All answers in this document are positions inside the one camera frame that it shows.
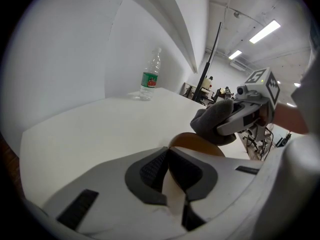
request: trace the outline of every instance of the black pole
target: black pole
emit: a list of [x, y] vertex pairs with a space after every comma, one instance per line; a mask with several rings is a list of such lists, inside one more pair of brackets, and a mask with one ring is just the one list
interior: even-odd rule
[[194, 95], [193, 95], [193, 97], [192, 97], [192, 100], [193, 100], [193, 101], [198, 102], [198, 100], [199, 100], [200, 97], [201, 97], [201, 96], [200, 96], [201, 86], [202, 86], [202, 83], [203, 83], [203, 81], [204, 81], [204, 79], [205, 79], [205, 76], [207, 75], [207, 72], [208, 72], [208, 69], [209, 69], [209, 66], [210, 66], [211, 57], [212, 57], [212, 54], [214, 53], [214, 50], [215, 50], [215, 47], [216, 47], [216, 44], [217, 44], [217, 41], [218, 41], [218, 37], [219, 37], [221, 25], [222, 25], [222, 22], [220, 22], [220, 24], [219, 24], [218, 32], [216, 33], [216, 37], [215, 37], [215, 40], [214, 40], [214, 44], [213, 44], [213, 48], [212, 48], [212, 51], [211, 51], [209, 60], [208, 60], [208, 62], [205, 64], [205, 67], [204, 67], [203, 72], [202, 72], [202, 75], [201, 75], [201, 77], [200, 77], [198, 86], [196, 87], [195, 92], [194, 92]]

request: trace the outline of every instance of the plastic water bottle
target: plastic water bottle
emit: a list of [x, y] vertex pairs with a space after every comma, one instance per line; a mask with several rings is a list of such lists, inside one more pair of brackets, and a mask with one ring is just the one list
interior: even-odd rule
[[140, 87], [140, 99], [143, 101], [150, 101], [154, 95], [159, 70], [160, 70], [160, 57], [161, 48], [157, 48], [152, 51], [153, 58], [149, 62], [148, 67], [145, 69], [142, 75], [141, 87]]

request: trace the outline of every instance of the white wall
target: white wall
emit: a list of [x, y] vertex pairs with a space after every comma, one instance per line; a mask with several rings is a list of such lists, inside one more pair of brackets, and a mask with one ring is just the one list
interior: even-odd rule
[[184, 55], [194, 72], [196, 58], [190, 35], [176, 0], [134, 0], [141, 5], [164, 28]]
[[197, 68], [203, 59], [209, 28], [209, 0], [175, 0], [185, 21]]
[[123, 0], [107, 44], [105, 97], [138, 91], [156, 47], [162, 48], [157, 87], [179, 93], [192, 74], [190, 65], [168, 33], [142, 6]]
[[105, 97], [107, 42], [122, 0], [35, 0], [2, 65], [0, 130], [19, 155], [24, 130]]
[[[202, 72], [204, 71], [205, 65], [209, 59], [209, 54], [205, 53], [203, 61], [199, 67], [198, 74], [192, 74], [188, 78], [188, 83], [197, 85]], [[234, 67], [229, 65], [230, 61], [214, 56], [213, 61], [210, 64], [210, 68], [207, 72], [207, 77], [213, 77], [211, 90], [216, 92], [219, 88], [229, 87], [231, 92], [236, 93], [237, 87], [245, 82], [248, 76]]]

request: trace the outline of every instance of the orange object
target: orange object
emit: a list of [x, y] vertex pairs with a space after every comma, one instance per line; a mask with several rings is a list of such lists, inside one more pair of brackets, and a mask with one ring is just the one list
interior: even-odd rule
[[181, 147], [212, 156], [226, 157], [217, 145], [212, 144], [192, 132], [183, 132], [178, 134], [170, 141], [168, 147]]

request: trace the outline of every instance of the fluorescent light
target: fluorescent light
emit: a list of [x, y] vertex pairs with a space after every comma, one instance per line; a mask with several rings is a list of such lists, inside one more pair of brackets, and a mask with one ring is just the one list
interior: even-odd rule
[[258, 34], [256, 34], [254, 37], [252, 37], [249, 41], [253, 44], [264, 38], [265, 36], [269, 35], [276, 29], [280, 28], [280, 24], [273, 20], [269, 25], [264, 27]]
[[287, 105], [290, 106], [290, 107], [294, 107], [294, 108], [296, 107], [295, 105], [292, 105], [290, 103], [287, 103]]
[[229, 59], [232, 60], [232, 59], [234, 59], [235, 57], [237, 57], [237, 56], [240, 55], [240, 54], [242, 54], [242, 51], [237, 50], [234, 54], [232, 54], [232, 55], [229, 57]]

